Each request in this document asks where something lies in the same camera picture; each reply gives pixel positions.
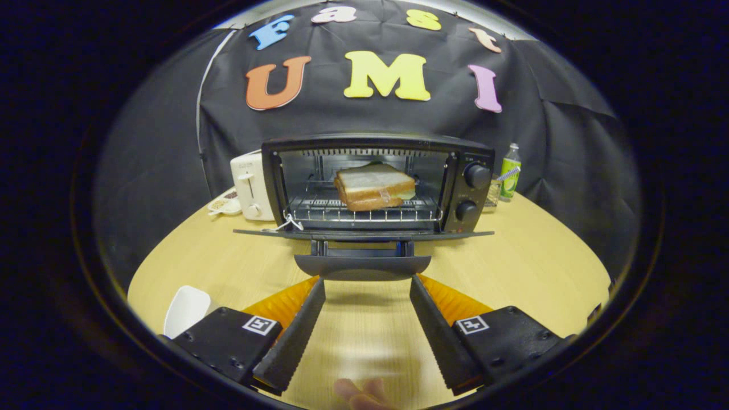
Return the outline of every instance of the bread slice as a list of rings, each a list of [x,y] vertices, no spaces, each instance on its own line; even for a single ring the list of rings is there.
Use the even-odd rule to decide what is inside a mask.
[[[415,196],[415,180],[385,163],[337,171],[334,186],[350,211],[400,206]]]

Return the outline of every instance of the foam letter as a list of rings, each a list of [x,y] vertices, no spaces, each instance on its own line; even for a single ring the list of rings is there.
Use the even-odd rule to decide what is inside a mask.
[[[357,11],[354,7],[339,6],[323,9],[319,14],[311,18],[312,23],[328,23],[336,21],[337,23],[346,23],[357,19],[354,13]]]
[[[248,71],[248,90],[246,91],[246,104],[256,110],[282,107],[291,102],[301,91],[304,77],[304,65],[311,61],[308,55],[289,58],[284,61],[284,67],[289,67],[286,76],[286,87],[278,94],[268,93],[268,74],[276,67],[275,64],[266,64]]]
[[[263,50],[271,44],[282,40],[286,36],[286,33],[283,31],[288,30],[290,27],[287,21],[292,18],[294,18],[293,15],[285,15],[250,33],[248,37],[256,37],[256,40],[258,40],[256,50]]]
[[[426,61],[420,55],[400,54],[390,67],[371,51],[350,51],[344,56],[352,60],[352,81],[344,89],[345,96],[371,97],[375,91],[367,84],[367,78],[370,78],[383,97],[390,95],[395,83],[400,80],[400,86],[395,90],[396,96],[405,100],[430,99],[423,79],[423,64]]]
[[[474,101],[476,106],[486,111],[501,112],[502,107],[496,100],[496,88],[494,87],[496,74],[489,69],[474,64],[469,64],[468,68],[476,76],[476,87],[478,88],[478,98]]]
[[[408,10],[406,13],[408,14],[408,23],[412,26],[427,28],[428,30],[440,30],[438,16],[433,13],[415,9]]]
[[[480,28],[469,28],[469,30],[476,34],[476,38],[478,41],[489,50],[493,51],[494,53],[500,53],[501,49],[498,48],[494,42],[496,41],[495,38],[492,36],[489,36],[484,30],[481,30]]]

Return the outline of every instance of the black cloth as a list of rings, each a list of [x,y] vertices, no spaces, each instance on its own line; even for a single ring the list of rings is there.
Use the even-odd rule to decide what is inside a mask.
[[[624,128],[600,93],[559,54],[538,41],[496,39],[493,53],[468,30],[478,27],[436,9],[398,1],[353,1],[357,19],[315,25],[315,4],[237,30],[213,60],[200,100],[195,98],[214,49],[230,33],[202,36],[155,72],[120,115],[98,170],[96,225],[115,274],[128,284],[164,236],[214,196],[233,186],[230,160],[285,136],[348,131],[423,132],[482,142],[500,159],[520,146],[517,191],[572,229],[600,257],[611,276],[629,261],[639,226],[639,178]],[[438,16],[430,31],[407,23],[406,10]],[[285,39],[263,50],[250,33],[292,14]],[[400,54],[425,57],[430,101],[381,96],[346,98],[349,51],[368,50],[391,64]],[[286,83],[282,63],[301,55],[299,95],[283,107],[246,105],[246,73],[273,63],[268,92]],[[494,73],[503,107],[475,106],[469,64]],[[200,156],[204,158],[204,173]]]
[[[125,290],[152,249],[210,200],[195,104],[224,36],[205,33],[151,73],[119,113],[100,155],[94,229],[107,268]]]

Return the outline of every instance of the orange soft pad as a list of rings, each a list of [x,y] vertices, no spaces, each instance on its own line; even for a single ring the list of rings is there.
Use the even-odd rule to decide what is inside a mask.
[[[281,292],[274,293],[266,299],[248,306],[243,309],[243,313],[254,314],[281,323],[281,326],[284,327],[281,334],[284,334],[318,280],[319,277],[314,276],[304,282],[287,287]]]
[[[427,276],[419,274],[418,277],[449,326],[453,326],[453,322],[457,320],[493,311],[492,308],[452,287],[445,286]]]

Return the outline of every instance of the green bottle label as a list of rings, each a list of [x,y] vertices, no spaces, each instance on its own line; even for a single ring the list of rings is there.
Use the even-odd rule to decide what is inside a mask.
[[[501,175],[506,174],[517,166],[521,166],[520,161],[504,158]],[[517,172],[516,174],[504,180],[504,183],[502,184],[501,196],[503,196],[504,198],[512,198],[514,196],[514,190],[516,190],[516,181],[519,179],[519,174],[521,174],[521,172]]]

